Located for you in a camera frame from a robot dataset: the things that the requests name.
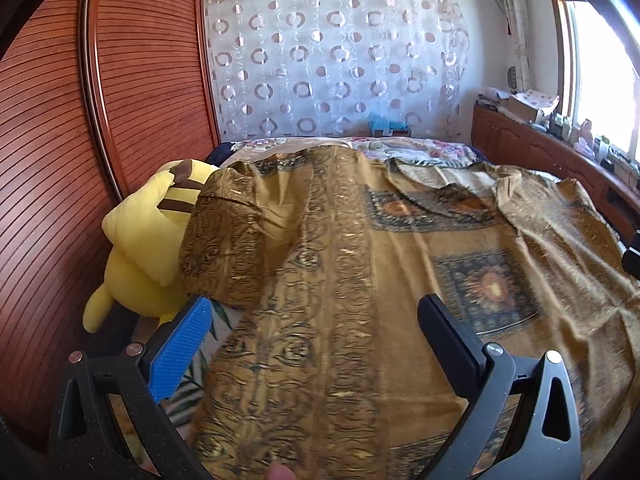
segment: window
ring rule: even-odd
[[[564,40],[560,88],[571,94],[563,96],[563,112],[574,123],[590,120],[595,137],[606,136],[626,158],[638,160],[640,80],[622,42],[586,0],[557,2],[556,13],[565,20],[556,16],[556,25],[568,36],[559,38]]]

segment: green leaf pattern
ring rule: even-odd
[[[191,417],[204,394],[209,363],[242,317],[238,311],[222,306],[217,301],[211,303],[213,319],[209,333],[194,355],[173,397],[162,404],[174,427],[183,435],[190,432]]]

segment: brown stripe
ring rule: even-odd
[[[96,32],[98,0],[80,0],[78,7],[78,67],[89,133],[111,194],[117,202],[122,202],[129,194],[129,186],[109,126],[102,92]]]
[[[202,191],[203,187],[204,184],[199,183],[197,180],[191,180],[190,178],[172,186],[174,189],[197,189],[198,191]]]
[[[193,171],[193,161],[190,158],[185,158],[180,164],[172,167],[169,173],[173,174],[174,183],[180,184],[191,176],[191,171]]]
[[[204,88],[204,104],[207,109],[207,119],[209,120],[209,131],[213,140],[213,147],[220,145],[220,130],[216,117],[216,107],[213,100],[213,83],[211,81],[211,69],[209,66],[209,56],[206,48],[206,27],[204,23],[204,5],[202,0],[193,0],[196,14],[196,35],[198,37],[198,57],[200,58],[200,74],[202,76],[202,87]]]
[[[169,200],[165,198],[158,204],[158,209],[164,209],[165,211],[177,211],[180,213],[193,213],[193,205],[182,202],[181,200]]]

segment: blue rubber pad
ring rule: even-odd
[[[153,360],[149,391],[155,402],[171,397],[211,327],[212,307],[207,298],[196,300]]]

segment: bed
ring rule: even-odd
[[[585,477],[630,420],[638,284],[584,189],[414,142],[241,143],[207,183],[181,266],[217,314],[166,408],[216,478],[412,479],[465,407],[415,322],[431,292],[509,352],[561,351]]]

